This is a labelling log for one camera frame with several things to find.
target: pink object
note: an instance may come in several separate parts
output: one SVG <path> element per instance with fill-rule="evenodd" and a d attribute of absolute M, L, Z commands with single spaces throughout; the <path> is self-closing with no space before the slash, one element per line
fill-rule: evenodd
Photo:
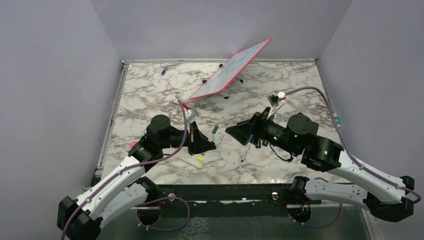
<path fill-rule="evenodd" d="M 203 98 L 222 92 L 270 42 L 271 38 L 234 54 L 188 99 Z"/>
<path fill-rule="evenodd" d="M 134 145 L 136 145 L 137 141 L 133 141 L 131 142 L 131 144 L 129 145 L 129 149 L 132 149 L 134 147 Z"/>

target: white wall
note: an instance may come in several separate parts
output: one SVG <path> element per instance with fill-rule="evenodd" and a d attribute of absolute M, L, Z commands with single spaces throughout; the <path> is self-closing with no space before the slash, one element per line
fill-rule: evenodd
<path fill-rule="evenodd" d="M 91 0 L 125 60 L 319 58 L 351 0 Z"/>
<path fill-rule="evenodd" d="M 0 239 L 59 239 L 90 183 L 122 66 L 89 0 L 0 2 Z"/>
<path fill-rule="evenodd" d="M 352 0 L 318 62 L 353 153 L 424 195 L 424 1 Z M 424 203 L 384 239 L 422 239 Z"/>

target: metal frame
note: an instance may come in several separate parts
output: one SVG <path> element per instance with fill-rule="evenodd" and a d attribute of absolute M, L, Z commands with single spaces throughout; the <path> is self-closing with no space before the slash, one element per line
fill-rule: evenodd
<path fill-rule="evenodd" d="M 225 63 L 227 58 L 177 58 L 177 59 L 146 59 L 146 60 L 125 60 L 124 64 L 174 64 L 174 63 Z M 316 61 L 315 58 L 306 58 L 306 59 L 270 59 L 270 58 L 259 58 L 253 59 L 251 63 L 261 63 L 261 62 L 280 62 L 280 63 L 314 63 Z"/>
<path fill-rule="evenodd" d="M 382 232 L 380 231 L 377 219 L 371 215 L 369 211 L 362 209 L 363 219 L 368 228 L 369 237 L 371 240 L 383 240 Z"/>
<path fill-rule="evenodd" d="M 114 125 L 115 125 L 115 118 L 117 117 L 118 107 L 121 101 L 121 95 L 124 89 L 125 79 L 127 78 L 129 64 L 125 63 L 125 61 L 122 61 L 122 63 L 123 63 L 123 66 L 122 66 L 122 71 L 120 73 L 118 89 L 116 90 L 116 93 L 115 93 L 115 98 L 113 100 L 112 109 L 109 115 L 109 124 L 107 125 L 106 134 L 103 139 L 103 144 L 101 145 L 100 155 L 97 161 L 96 173 L 98 172 L 97 170 L 99 170 L 100 168 L 103 170 L 103 166 L 105 164 L 105 161 L 104 161 L 105 156 L 108 154 L 109 144 L 111 141 L 112 132 L 114 130 Z"/>
<path fill-rule="evenodd" d="M 291 183 L 160 184 L 158 194 L 159 197 L 177 196 L 187 201 L 191 217 L 288 217 L 287 205 L 301 203 L 290 194 L 291 187 Z M 310 204 L 321 204 L 321 200 L 312 200 Z M 186 205 L 181 201 L 163 200 L 160 206 L 161 218 L 185 218 L 187 215 Z"/>

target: green marker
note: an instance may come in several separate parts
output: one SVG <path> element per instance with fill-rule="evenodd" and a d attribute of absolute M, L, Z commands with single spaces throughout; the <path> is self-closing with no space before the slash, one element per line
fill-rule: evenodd
<path fill-rule="evenodd" d="M 219 127 L 218 124 L 216 124 L 215 127 L 213 128 L 212 133 L 210 134 L 209 138 L 207 139 L 209 142 L 212 142 L 214 140 L 215 134 L 218 131 L 218 127 Z"/>

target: purple cable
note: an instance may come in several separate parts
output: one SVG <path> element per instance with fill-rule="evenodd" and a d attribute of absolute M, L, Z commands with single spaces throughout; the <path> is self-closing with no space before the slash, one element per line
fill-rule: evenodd
<path fill-rule="evenodd" d="M 156 202 L 159 202 L 159 201 L 162 201 L 162 200 L 168 200 L 168 199 L 180 200 L 187 207 L 187 218 L 185 219 L 185 221 L 180 226 L 177 226 L 177 227 L 174 227 L 174 228 L 160 228 L 160 227 L 154 227 L 154 226 L 150 226 L 150 225 L 144 225 L 142 223 L 142 221 L 140 220 L 139 216 L 137 215 L 137 220 L 138 220 L 139 226 L 145 227 L 146 230 L 153 229 L 153 230 L 159 230 L 159 231 L 164 231 L 164 232 L 173 232 L 173 231 L 177 231 L 177 230 L 184 228 L 189 223 L 189 220 L 190 220 L 190 207 L 189 207 L 189 204 L 186 202 L 186 200 L 182 199 L 181 197 L 178 197 L 178 196 L 161 197 L 161 198 L 158 198 L 158 199 L 155 199 L 155 200 L 152 200 L 152 201 L 145 202 L 145 203 L 140 204 L 138 206 L 144 206 L 144 205 L 148 205 L 148 204 L 152 204 L 152 203 L 156 203 Z"/>
<path fill-rule="evenodd" d="M 327 180 L 325 180 L 324 178 L 322 178 L 322 177 L 316 177 L 315 178 L 315 180 L 323 180 L 324 182 L 326 182 L 326 183 L 328 183 L 329 181 L 327 181 Z M 334 224 L 336 224 L 336 223 L 338 223 L 339 221 L 340 221 L 340 219 L 341 219 L 341 217 L 342 217 L 342 215 L 343 215 L 343 204 L 341 204 L 340 203 L 340 209 L 339 209 L 339 211 L 338 211 L 338 215 L 337 215 L 337 217 L 336 217 L 336 219 L 334 219 L 332 222 L 330 222 L 330 223 L 327 223 L 327 224 L 324 224 L 324 225 L 320 225 L 320 226 L 315 226 L 315 225 L 310 225 L 310 224 L 307 224 L 307 223 L 303 223 L 302 224 L 302 222 L 298 222 L 298 221 L 296 221 L 290 214 L 289 214 L 289 216 L 290 216 L 290 218 L 291 219 L 293 219 L 294 220 L 294 222 L 295 223 L 297 223 L 297 224 L 299 224 L 299 225 L 302 225 L 302 227 L 307 227 L 307 228 L 312 228 L 312 229 L 325 229 L 325 228 L 328 228 L 328 227 L 331 227 L 331 226 L 333 226 Z"/>
<path fill-rule="evenodd" d="M 171 153 L 169 156 L 165 156 L 161 159 L 157 159 L 157 160 L 153 160 L 153 161 L 146 161 L 146 162 L 141 162 L 141 163 L 137 163 L 137 164 L 133 164 L 127 167 L 124 167 L 123 169 L 120 170 L 121 173 L 132 169 L 132 168 L 136 168 L 136 167 L 141 167 L 144 165 L 149 165 L 149 164 L 155 164 L 155 163 L 159 163 L 162 161 L 165 161 L 167 159 L 172 158 L 175 154 L 177 154 L 182 148 L 184 143 L 186 142 L 186 138 L 187 138 L 187 118 L 186 118 L 186 112 L 184 111 L 184 106 L 183 103 L 178 100 L 178 104 L 179 107 L 181 108 L 182 111 L 182 119 L 184 121 L 184 133 L 182 135 L 182 141 L 181 144 L 178 146 L 178 148 Z M 97 190 L 95 190 L 90 196 L 88 196 L 88 199 L 93 199 L 94 196 L 96 196 L 106 185 L 108 185 L 113 179 L 115 179 L 117 176 L 120 176 L 118 173 L 113 174 L 110 178 L 108 178 L 99 188 L 97 188 Z M 69 225 L 71 224 L 72 219 L 75 217 L 75 215 L 77 215 L 78 211 L 80 209 L 82 209 L 85 205 L 87 204 L 87 201 L 84 200 L 76 209 L 75 211 L 73 211 L 73 213 L 69 216 L 68 220 L 66 221 L 65 226 L 63 227 L 63 231 L 62 231 L 62 235 L 60 237 L 60 240 L 65 240 L 65 235 L 66 235 L 66 231 L 69 228 Z"/>
<path fill-rule="evenodd" d="M 334 125 L 335 130 L 336 130 L 336 132 L 337 132 L 337 134 L 338 134 L 338 137 L 340 138 L 341 145 L 342 145 L 342 146 L 344 147 L 344 149 L 346 150 L 346 153 L 347 153 L 347 155 L 350 157 L 350 159 L 352 159 L 352 161 L 353 161 L 356 165 L 358 165 L 359 167 L 361 167 L 361 166 L 362 166 L 362 164 L 361 164 L 361 163 L 360 163 L 360 162 L 356 159 L 356 157 L 355 157 L 355 156 L 353 156 L 353 155 L 351 154 L 351 152 L 348 150 L 348 148 L 347 148 L 347 146 L 346 146 L 346 143 L 345 143 L 345 141 L 344 141 L 344 139 L 343 139 L 343 137 L 342 137 L 342 132 L 340 131 L 339 127 L 337 126 L 336 120 L 334 119 L 334 112 L 333 112 L 333 109 L 331 108 L 329 101 L 327 100 L 326 96 L 324 95 L 324 93 L 323 93 L 321 90 L 319 90 L 318 88 L 316 88 L 316 87 L 314 87 L 314 86 L 303 86 L 303 87 L 299 87 L 299 88 L 294 89 L 294 90 L 287 91 L 287 92 L 285 92 L 285 95 L 286 95 L 286 96 L 288 96 L 288 95 L 290 95 L 290 94 L 294 94 L 294 93 L 296 93 L 296 92 L 299 92 L 299 91 L 302 91 L 302 90 L 306 90 L 306 89 L 311 89 L 311 90 L 315 90 L 315 91 L 317 91 L 317 92 L 321 95 L 321 97 L 324 99 L 325 105 L 327 105 L 328 111 L 329 111 L 329 113 L 330 113 L 330 117 L 331 117 L 332 124 Z M 414 190 L 411 190 L 411 189 L 409 189 L 409 188 L 407 188 L 407 187 L 404 187 L 404 186 L 399 186 L 397 183 L 392 182 L 392 181 L 390 181 L 390 180 L 388 180 L 388 179 L 386 179 L 386 178 L 382 177 L 381 175 L 379 175 L 378 173 L 376 173 L 376 172 L 372 171 L 371 169 L 367 168 L 366 166 L 364 166 L 364 167 L 363 167 L 363 169 L 364 169 L 367 173 L 369 173 L 369 174 L 371 174 L 372 176 L 374 176 L 374 177 L 376 177 L 376 178 L 380 179 L 381 181 L 383 181 L 383 182 L 385 182 L 385 183 L 388 183 L 388 184 L 390 184 L 390 185 L 394 186 L 395 188 L 400 188 L 400 189 L 402 189 L 402 190 L 404 190 L 404 191 L 406 191 L 406 192 L 408 192 L 408 193 L 411 193 L 411 194 L 415 195 L 415 196 L 416 196 L 416 200 L 415 200 L 415 201 L 413 201 L 413 203 L 414 203 L 414 204 L 417 204 L 417 203 L 419 203 L 419 202 L 421 201 L 421 196 L 420 196 L 417 192 L 415 192 Z"/>

